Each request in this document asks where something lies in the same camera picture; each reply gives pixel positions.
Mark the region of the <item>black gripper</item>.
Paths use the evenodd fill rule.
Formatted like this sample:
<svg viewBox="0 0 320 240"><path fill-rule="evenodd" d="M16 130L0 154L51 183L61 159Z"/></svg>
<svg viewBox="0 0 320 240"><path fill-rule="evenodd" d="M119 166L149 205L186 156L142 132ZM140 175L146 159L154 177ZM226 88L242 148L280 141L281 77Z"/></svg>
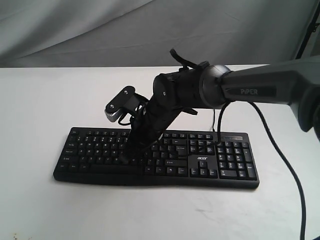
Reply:
<svg viewBox="0 0 320 240"><path fill-rule="evenodd" d="M127 146L119 154L120 162L123 165L143 165L147 148L160 139L182 110L179 106L165 107L151 99L131 122Z"/></svg>

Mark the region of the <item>grey black piper robot arm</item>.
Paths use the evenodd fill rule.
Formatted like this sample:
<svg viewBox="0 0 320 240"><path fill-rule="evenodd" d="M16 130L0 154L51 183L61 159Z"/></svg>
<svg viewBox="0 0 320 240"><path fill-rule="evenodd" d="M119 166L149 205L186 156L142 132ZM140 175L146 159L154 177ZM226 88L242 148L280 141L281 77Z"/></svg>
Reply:
<svg viewBox="0 0 320 240"><path fill-rule="evenodd" d="M120 160L142 157L184 110L222 109L232 102L282 104L291 108L302 131L320 132L320 58L232 71L224 65L161 73L152 97L131 124Z"/></svg>

